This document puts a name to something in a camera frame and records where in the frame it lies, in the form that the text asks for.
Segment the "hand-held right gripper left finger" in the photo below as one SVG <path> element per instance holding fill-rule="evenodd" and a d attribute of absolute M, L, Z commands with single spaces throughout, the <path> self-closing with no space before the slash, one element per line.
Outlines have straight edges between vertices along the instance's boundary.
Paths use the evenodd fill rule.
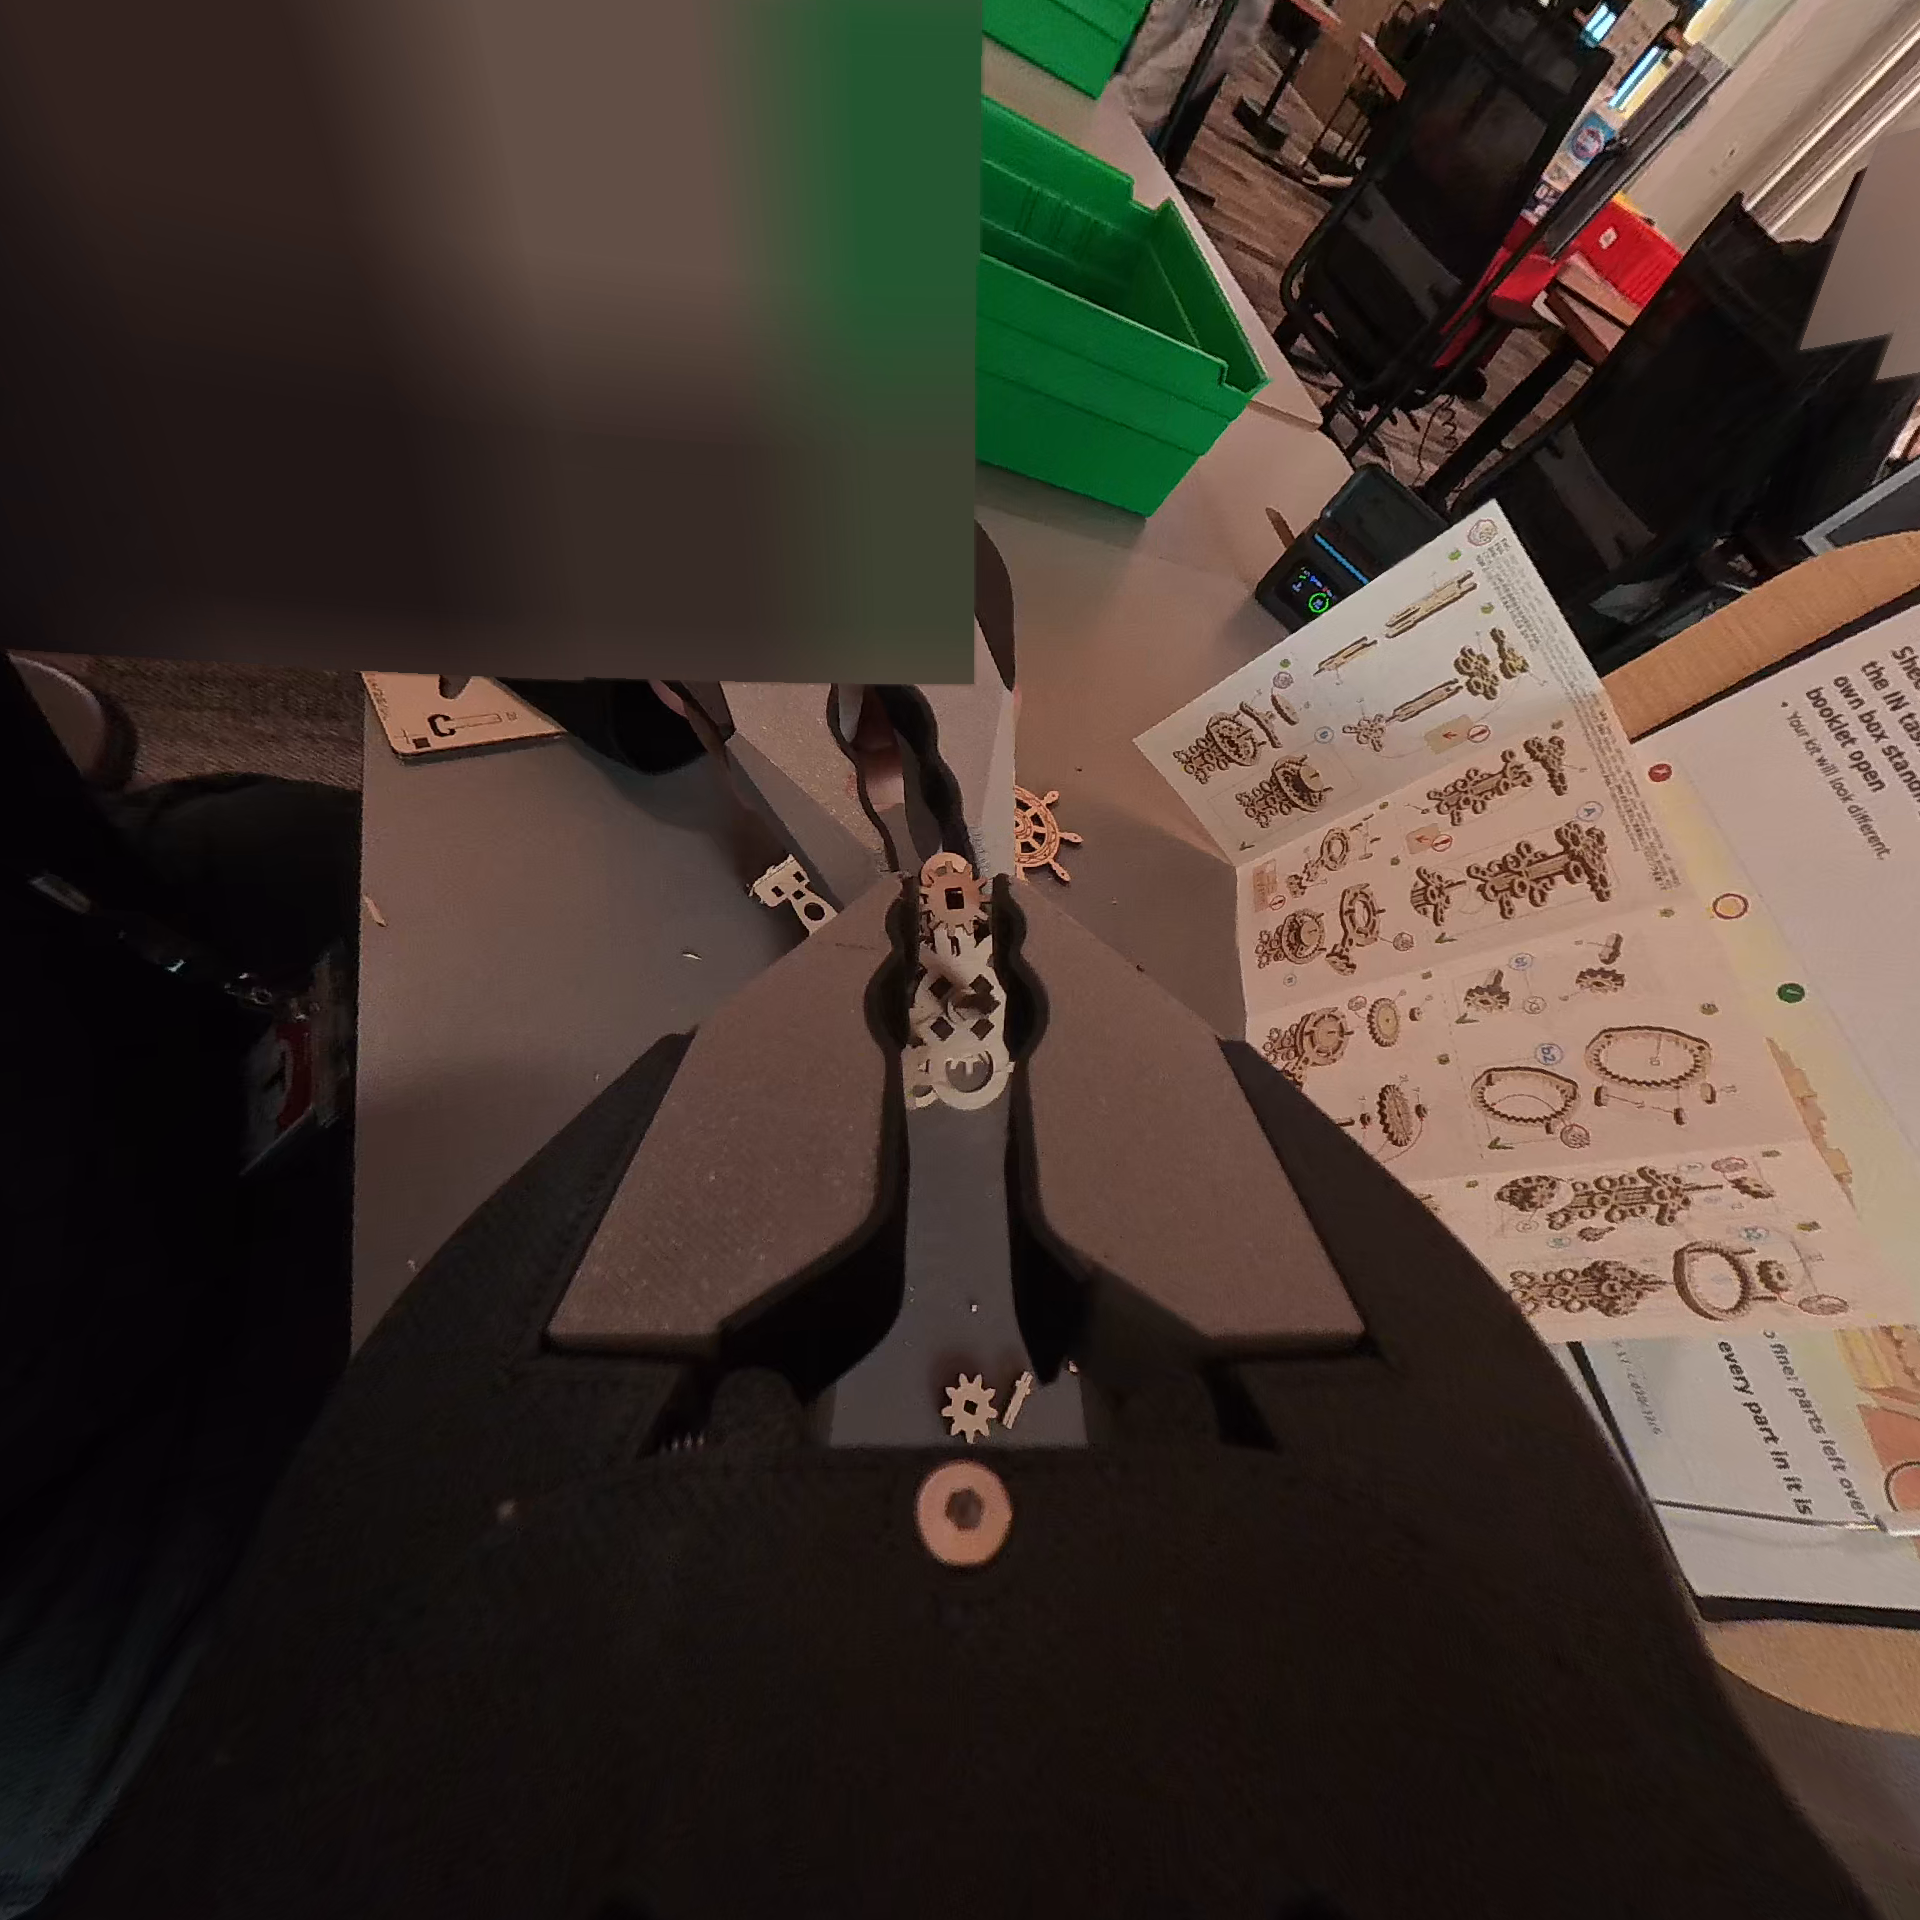
<path fill-rule="evenodd" d="M 557 1350 L 821 1393 L 880 1346 L 905 1296 L 915 929 L 906 884 L 882 882 L 687 1039 L 547 1325 Z"/>

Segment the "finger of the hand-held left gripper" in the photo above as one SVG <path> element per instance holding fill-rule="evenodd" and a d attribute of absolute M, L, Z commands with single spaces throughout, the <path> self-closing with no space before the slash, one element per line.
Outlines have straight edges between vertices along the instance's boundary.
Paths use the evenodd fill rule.
<path fill-rule="evenodd" d="M 900 685 L 911 869 L 947 850 L 988 882 L 1019 870 L 1016 712 L 1016 694 L 1001 683 Z"/>
<path fill-rule="evenodd" d="M 743 798 L 771 830 L 776 861 L 793 855 L 836 911 L 887 890 L 900 900 L 911 866 L 905 803 L 876 815 L 855 788 L 834 724 L 834 685 L 727 683 L 725 760 Z"/>

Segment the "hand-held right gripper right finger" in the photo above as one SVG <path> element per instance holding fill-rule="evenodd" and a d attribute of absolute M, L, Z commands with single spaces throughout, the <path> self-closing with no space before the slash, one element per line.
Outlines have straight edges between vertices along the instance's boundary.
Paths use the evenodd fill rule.
<path fill-rule="evenodd" d="M 1362 1316 L 1222 1036 L 1074 915 L 1019 887 L 1011 1227 L 1044 1376 L 1345 1355 Z"/>

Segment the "wooden gear plate part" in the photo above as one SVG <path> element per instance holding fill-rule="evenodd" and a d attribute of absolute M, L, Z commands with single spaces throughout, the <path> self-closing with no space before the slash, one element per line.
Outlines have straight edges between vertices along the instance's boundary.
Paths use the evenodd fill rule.
<path fill-rule="evenodd" d="M 1012 1082 L 992 887 L 959 852 L 920 872 L 920 930 L 900 1072 L 906 1107 L 980 1112 Z"/>

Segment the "wooden ship wheel part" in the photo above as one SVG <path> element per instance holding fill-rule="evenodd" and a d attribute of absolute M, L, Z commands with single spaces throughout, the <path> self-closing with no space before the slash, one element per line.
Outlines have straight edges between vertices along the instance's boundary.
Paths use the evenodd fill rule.
<path fill-rule="evenodd" d="M 1084 837 L 1061 823 L 1061 792 L 1057 788 L 1035 790 L 1016 780 L 1012 800 L 1016 876 L 1033 880 L 1041 874 L 1057 886 L 1070 886 L 1067 850 L 1082 847 Z"/>

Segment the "green plastic bin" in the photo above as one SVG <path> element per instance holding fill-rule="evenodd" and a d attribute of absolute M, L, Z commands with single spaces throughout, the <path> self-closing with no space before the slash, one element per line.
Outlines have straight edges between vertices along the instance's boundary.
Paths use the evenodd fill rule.
<path fill-rule="evenodd" d="M 982 107 L 982 316 L 1236 417 L 1269 375 L 1175 203 L 1016 109 Z"/>
<path fill-rule="evenodd" d="M 982 3 L 988 38 L 1088 99 L 1098 99 L 1149 3 Z"/>
<path fill-rule="evenodd" d="M 1214 379 L 1200 394 L 1067 356 L 975 371 L 980 462 L 1151 517 L 1245 412 Z"/>

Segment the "wooden lettered card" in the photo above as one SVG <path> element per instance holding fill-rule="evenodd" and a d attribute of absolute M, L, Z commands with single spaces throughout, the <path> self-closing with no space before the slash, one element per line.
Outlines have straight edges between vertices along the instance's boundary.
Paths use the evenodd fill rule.
<path fill-rule="evenodd" d="M 495 680 L 470 679 L 457 694 L 445 694 L 433 675 L 363 672 L 361 683 L 387 745 L 404 760 L 563 737 L 563 725 Z"/>

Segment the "folded assembly instruction booklet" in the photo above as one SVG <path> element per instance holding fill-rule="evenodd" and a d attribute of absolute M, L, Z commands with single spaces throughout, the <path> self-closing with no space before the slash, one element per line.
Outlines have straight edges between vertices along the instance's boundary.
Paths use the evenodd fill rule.
<path fill-rule="evenodd" d="M 1138 750 L 1236 872 L 1247 1041 L 1547 1343 L 1909 1316 L 1500 506 Z"/>

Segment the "black power bank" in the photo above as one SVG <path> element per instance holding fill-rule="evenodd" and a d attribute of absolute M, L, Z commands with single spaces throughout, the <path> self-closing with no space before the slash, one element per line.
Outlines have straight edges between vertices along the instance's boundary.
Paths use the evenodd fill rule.
<path fill-rule="evenodd" d="M 1359 468 L 1322 515 L 1287 539 L 1255 599 L 1297 631 L 1406 562 L 1450 522 L 1385 468 Z"/>

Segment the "person's dark clothing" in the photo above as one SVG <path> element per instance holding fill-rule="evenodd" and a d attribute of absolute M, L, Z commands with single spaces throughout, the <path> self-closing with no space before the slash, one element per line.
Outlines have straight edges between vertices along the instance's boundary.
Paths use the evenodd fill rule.
<path fill-rule="evenodd" d="M 360 800 L 110 803 L 5 665 L 5 1645 L 198 1593 L 349 1353 L 350 1098 L 274 1145 L 254 1047 L 356 988 Z"/>

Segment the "printed instruction sheet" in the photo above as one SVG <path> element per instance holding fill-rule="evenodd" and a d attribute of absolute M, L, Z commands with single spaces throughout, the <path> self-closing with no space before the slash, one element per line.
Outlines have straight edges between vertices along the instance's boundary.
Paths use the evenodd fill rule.
<path fill-rule="evenodd" d="M 1647 741 L 1817 1167 L 1889 1289 L 1865 1305 L 1824 1229 L 1782 1303 L 1572 1349 L 1712 1619 L 1917 1630 L 1917 694 L 1909 594 Z"/>

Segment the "black mesh office chair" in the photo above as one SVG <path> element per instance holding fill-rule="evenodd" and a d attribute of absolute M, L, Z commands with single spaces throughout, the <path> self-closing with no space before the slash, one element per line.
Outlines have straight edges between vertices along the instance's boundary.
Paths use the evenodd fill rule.
<path fill-rule="evenodd" d="M 1632 330 L 1456 511 L 1498 503 L 1601 675 L 1801 556 L 1867 491 L 1917 406 L 1883 344 L 1804 348 L 1862 172 L 1819 238 L 1731 199 Z"/>

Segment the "red box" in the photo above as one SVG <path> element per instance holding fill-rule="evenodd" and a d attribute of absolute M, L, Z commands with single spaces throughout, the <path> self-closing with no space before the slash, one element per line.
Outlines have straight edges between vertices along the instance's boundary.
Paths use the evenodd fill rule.
<path fill-rule="evenodd" d="M 1669 239 L 1624 196 L 1613 196 L 1581 227 L 1572 245 L 1555 260 L 1543 245 L 1530 253 L 1542 260 L 1543 273 L 1560 270 L 1569 258 L 1613 287 L 1625 301 L 1646 308 L 1683 260 L 1683 250 Z"/>

